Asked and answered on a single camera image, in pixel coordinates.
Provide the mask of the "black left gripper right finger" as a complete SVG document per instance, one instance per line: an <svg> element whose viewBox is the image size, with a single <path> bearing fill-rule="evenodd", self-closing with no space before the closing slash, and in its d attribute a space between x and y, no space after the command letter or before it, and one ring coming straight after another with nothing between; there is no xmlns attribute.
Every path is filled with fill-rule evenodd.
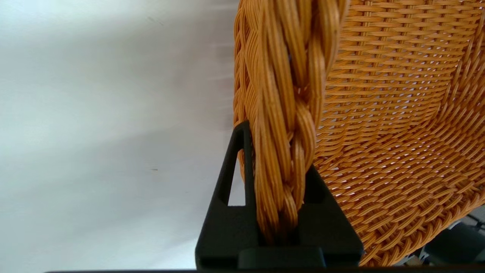
<svg viewBox="0 0 485 273"><path fill-rule="evenodd" d="M317 247L328 267L357 267L363 244L315 166L305 174L299 245Z"/></svg>

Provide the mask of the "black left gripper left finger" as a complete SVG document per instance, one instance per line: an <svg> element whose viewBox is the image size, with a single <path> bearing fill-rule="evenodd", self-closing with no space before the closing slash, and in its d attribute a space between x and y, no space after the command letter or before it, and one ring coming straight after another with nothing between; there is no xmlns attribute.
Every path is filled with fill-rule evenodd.
<svg viewBox="0 0 485 273"><path fill-rule="evenodd" d="M238 152L244 152L243 206L229 206ZM252 136L248 121L237 125L229 141L216 187L195 249L199 271L252 270L260 245L256 217Z"/></svg>

